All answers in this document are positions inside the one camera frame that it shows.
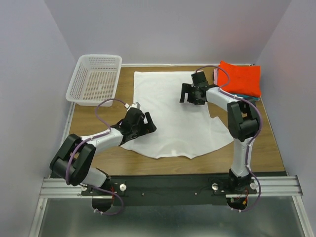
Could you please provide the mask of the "white t shirt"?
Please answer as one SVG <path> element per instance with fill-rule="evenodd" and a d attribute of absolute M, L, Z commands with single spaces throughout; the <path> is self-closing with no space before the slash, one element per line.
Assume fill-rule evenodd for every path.
<path fill-rule="evenodd" d="M 185 156 L 193 159 L 233 142 L 219 117 L 207 105 L 180 103 L 181 86 L 192 83 L 192 72 L 135 72 L 134 102 L 149 112 L 156 131 L 128 141 L 122 148 L 150 158 Z"/>

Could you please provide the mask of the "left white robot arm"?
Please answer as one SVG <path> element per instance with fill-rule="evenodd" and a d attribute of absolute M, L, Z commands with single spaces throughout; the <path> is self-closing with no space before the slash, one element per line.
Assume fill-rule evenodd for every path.
<path fill-rule="evenodd" d="M 89 135 L 68 135 L 50 163 L 52 173 L 65 179 L 66 184 L 77 186 L 85 184 L 104 195 L 109 191 L 109 176 L 91 167 L 95 155 L 156 131 L 149 112 L 132 107 L 118 123 L 109 129 Z"/>

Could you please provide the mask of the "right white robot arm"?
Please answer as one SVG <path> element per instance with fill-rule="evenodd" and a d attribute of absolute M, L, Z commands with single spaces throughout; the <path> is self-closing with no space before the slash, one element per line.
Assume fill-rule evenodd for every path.
<path fill-rule="evenodd" d="M 251 184 L 251 152 L 255 138 L 262 130 L 262 117 L 252 98 L 242 98 L 210 85 L 204 71 L 192 75 L 192 83 L 183 83 L 180 102 L 194 105 L 212 103 L 227 112 L 228 130 L 234 139 L 233 164 L 225 187 L 234 194 Z"/>

